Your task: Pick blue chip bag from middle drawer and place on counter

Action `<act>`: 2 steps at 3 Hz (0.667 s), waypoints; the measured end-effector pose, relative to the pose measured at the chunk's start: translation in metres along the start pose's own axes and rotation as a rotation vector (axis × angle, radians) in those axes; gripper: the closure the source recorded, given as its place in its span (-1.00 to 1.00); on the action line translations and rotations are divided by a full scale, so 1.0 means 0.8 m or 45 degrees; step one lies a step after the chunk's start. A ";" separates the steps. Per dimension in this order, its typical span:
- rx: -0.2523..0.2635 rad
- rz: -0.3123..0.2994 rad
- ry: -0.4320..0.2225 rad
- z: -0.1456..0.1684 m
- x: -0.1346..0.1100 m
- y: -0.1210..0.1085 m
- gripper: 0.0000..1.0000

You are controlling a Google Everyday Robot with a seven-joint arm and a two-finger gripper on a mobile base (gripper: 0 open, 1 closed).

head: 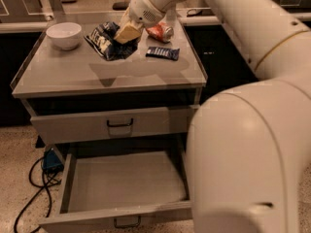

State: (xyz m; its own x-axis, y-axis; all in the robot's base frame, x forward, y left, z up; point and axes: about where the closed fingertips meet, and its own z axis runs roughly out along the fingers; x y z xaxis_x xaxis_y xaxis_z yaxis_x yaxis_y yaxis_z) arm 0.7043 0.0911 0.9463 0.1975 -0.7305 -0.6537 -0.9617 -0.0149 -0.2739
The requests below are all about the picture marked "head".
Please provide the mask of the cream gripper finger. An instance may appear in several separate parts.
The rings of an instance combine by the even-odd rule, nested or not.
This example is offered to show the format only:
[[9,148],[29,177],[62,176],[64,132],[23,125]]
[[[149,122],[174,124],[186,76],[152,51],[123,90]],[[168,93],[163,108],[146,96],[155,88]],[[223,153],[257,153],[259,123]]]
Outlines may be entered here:
[[126,9],[120,20],[120,28],[123,28],[129,21],[129,9]]
[[144,25],[135,21],[122,22],[114,40],[120,44],[126,44],[142,35]]

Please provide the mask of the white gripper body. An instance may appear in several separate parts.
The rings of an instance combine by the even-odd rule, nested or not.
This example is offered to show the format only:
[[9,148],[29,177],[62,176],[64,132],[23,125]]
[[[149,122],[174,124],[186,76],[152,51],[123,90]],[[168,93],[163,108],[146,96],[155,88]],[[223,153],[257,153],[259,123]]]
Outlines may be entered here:
[[145,27],[152,27],[160,22],[164,16],[165,0],[130,0],[129,17]]

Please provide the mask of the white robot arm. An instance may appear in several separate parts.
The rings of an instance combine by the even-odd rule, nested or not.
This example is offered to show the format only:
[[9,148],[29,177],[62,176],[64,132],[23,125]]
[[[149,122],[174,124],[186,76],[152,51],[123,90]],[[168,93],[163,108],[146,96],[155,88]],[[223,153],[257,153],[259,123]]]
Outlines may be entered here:
[[[183,0],[131,0],[150,27]],[[272,0],[204,0],[257,77],[196,111],[186,168],[195,233],[298,233],[310,162],[310,30]]]

